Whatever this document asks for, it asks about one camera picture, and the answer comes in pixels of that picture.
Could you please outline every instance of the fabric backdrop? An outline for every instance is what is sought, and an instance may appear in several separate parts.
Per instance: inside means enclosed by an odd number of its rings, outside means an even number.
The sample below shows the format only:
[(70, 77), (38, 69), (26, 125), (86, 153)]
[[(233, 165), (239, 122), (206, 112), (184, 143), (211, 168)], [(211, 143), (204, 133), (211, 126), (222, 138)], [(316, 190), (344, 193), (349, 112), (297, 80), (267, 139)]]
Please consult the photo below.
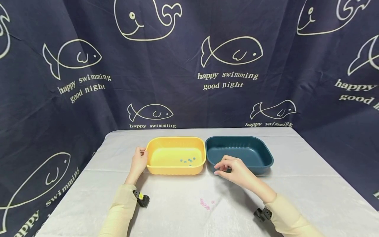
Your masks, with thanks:
[(0, 237), (33, 236), (118, 129), (293, 127), (379, 210), (377, 9), (0, 0)]

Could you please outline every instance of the table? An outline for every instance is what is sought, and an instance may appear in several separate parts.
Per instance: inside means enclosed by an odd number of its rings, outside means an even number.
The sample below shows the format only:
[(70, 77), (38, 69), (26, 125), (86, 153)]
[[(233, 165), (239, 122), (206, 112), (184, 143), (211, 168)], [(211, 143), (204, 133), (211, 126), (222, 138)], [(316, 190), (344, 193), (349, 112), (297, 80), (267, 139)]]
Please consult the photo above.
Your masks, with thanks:
[[(136, 146), (155, 137), (255, 136), (274, 157), (261, 176), (286, 196), (325, 236), (377, 237), (374, 210), (292, 128), (119, 130), (108, 134), (37, 237), (96, 236), (115, 192), (125, 181)], [(147, 170), (137, 187), (150, 196), (148, 208), (137, 206), (130, 236), (276, 237), (273, 225), (258, 222), (253, 212), (263, 203), (252, 193), (205, 167), (196, 176), (158, 176)], [(211, 207), (200, 205), (200, 199)]]

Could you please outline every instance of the sleeve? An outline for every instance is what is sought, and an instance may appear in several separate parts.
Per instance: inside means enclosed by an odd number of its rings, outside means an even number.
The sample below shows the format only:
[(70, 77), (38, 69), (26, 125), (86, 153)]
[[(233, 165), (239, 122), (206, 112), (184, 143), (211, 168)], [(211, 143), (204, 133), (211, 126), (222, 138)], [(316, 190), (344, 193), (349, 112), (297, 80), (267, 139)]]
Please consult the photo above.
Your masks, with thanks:
[(133, 191), (134, 185), (121, 185), (114, 198), (113, 204), (100, 230), (99, 237), (125, 237), (129, 222), (136, 209), (137, 198)]
[(273, 214), (271, 221), (276, 231), (284, 237), (324, 237), (280, 194), (273, 202), (265, 203), (265, 206)]

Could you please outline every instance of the fish drawing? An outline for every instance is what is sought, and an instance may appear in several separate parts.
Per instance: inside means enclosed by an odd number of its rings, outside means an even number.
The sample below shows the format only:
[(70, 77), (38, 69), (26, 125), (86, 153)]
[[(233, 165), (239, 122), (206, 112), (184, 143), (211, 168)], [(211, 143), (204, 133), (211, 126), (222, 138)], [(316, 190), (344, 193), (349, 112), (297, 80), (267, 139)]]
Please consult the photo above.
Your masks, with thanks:
[(60, 66), (71, 69), (85, 68), (95, 65), (102, 58), (97, 49), (83, 39), (73, 39), (64, 43), (56, 57), (44, 44), (42, 54), (50, 65), (51, 74), (58, 80), (61, 80)]
[[(146, 36), (144, 32), (140, 33), (139, 37), (135, 36), (137, 32), (140, 32), (141, 28), (144, 28), (145, 25), (151, 25), (148, 22), (144, 23), (144, 21), (141, 19), (142, 14), (140, 12), (140, 6), (135, 6), (134, 10), (132, 9), (131, 11), (127, 11), (126, 13), (124, 12), (118, 12), (116, 13), (118, 9), (124, 9), (125, 6), (120, 5), (119, 3), (123, 3), (125, 5), (125, 1), (127, 2), (127, 7), (128, 9), (133, 8), (133, 0), (114, 0), (113, 4), (113, 11), (114, 11), (114, 18), (116, 20), (117, 27), (122, 34), (123, 37), (133, 40), (133, 41), (154, 41), (154, 40), (160, 40), (168, 35), (171, 34), (171, 32), (175, 28), (175, 23), (176, 23), (176, 17), (181, 17), (182, 16), (182, 6), (179, 3), (175, 3), (172, 6), (168, 4), (164, 4), (162, 9), (161, 9), (161, 15), (158, 10), (157, 3), (155, 0), (147, 0), (144, 1), (146, 4), (153, 4), (153, 7), (148, 8), (146, 7), (145, 9), (154, 9), (155, 12), (152, 14), (156, 16), (154, 20), (159, 21), (160, 24), (162, 24), (165, 28), (167, 28), (168, 32), (164, 33), (163, 36)], [(175, 11), (175, 13), (172, 15), (166, 11)]]
[(256, 38), (250, 36), (228, 40), (215, 49), (212, 49), (210, 36), (208, 36), (201, 45), (201, 52), (200, 61), (203, 68), (211, 57), (222, 63), (241, 65), (251, 63), (263, 56), (262, 45)]
[(138, 112), (135, 111), (132, 104), (128, 106), (129, 120), (134, 122), (137, 116), (150, 119), (150, 120), (161, 120), (172, 117), (174, 113), (164, 105), (151, 104), (142, 107)]
[(291, 100), (285, 100), (275, 106), (262, 109), (262, 102), (260, 102), (253, 106), (250, 118), (253, 119), (259, 113), (269, 118), (282, 119), (289, 114), (296, 113), (296, 106)]
[(371, 0), (306, 0), (301, 9), (297, 34), (322, 35), (346, 26)]
[[(376, 41), (378, 39), (379, 35), (376, 35), (366, 41), (362, 47), (359, 49), (357, 57), (354, 59), (353, 62), (349, 65), (348, 68), (348, 75), (350, 76), (353, 74), (356, 70), (361, 68), (362, 66), (369, 63), (371, 66), (373, 66), (375, 69), (379, 70), (379, 66), (375, 64), (374, 59), (379, 58), (379, 54), (373, 56), (373, 49), (376, 44)], [(362, 56), (363, 50), (366, 49), (367, 56)]]
[[(8, 214), (8, 210), (32, 202), (45, 195), (51, 189), (53, 189), (66, 174), (67, 169), (70, 165), (70, 161), (71, 155), (69, 153), (59, 152), (50, 156), (47, 160), (45, 160), (44, 163), (42, 163), (36, 170), (34, 170), (34, 172), (21, 184), (21, 186), (12, 195), (7, 206), (0, 206), (0, 214), (1, 212), (4, 212), (2, 225), (0, 227), (0, 235), (7, 232), (6, 217)], [(39, 188), (39, 195), (30, 199), (25, 198), (25, 193), (23, 193), (23, 191), (25, 191), (26, 188), (24, 190), (23, 187), (27, 187), (28, 184), (33, 185), (33, 187)]]
[(9, 51), (11, 47), (11, 38), (9, 36), (8, 28), (6, 27), (6, 22), (11, 22), (8, 13), (6, 12), (3, 5), (0, 4), (0, 59), (3, 58)]

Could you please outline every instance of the hand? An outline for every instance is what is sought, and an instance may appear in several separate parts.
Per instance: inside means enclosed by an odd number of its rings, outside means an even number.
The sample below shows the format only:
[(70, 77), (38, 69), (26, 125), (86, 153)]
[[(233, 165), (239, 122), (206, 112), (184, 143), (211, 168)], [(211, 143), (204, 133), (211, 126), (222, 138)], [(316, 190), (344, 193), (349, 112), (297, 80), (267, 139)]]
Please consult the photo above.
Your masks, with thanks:
[[(226, 173), (228, 168), (232, 169), (231, 173)], [(235, 158), (229, 155), (224, 155), (222, 160), (215, 165), (215, 168), (220, 170), (215, 171), (216, 175), (219, 175), (238, 186), (250, 189), (252, 183), (258, 179), (251, 171), (246, 167), (241, 159)]]
[(125, 180), (125, 184), (136, 184), (139, 176), (147, 166), (147, 157), (148, 154), (146, 148), (141, 148), (138, 146), (132, 157), (132, 165), (130, 166), (130, 172)]
[(264, 203), (269, 203), (275, 200), (277, 194), (266, 183), (258, 179), (239, 158), (229, 155), (224, 155), (222, 160), (215, 165), (216, 175), (219, 175), (236, 185), (246, 188), (255, 193)]

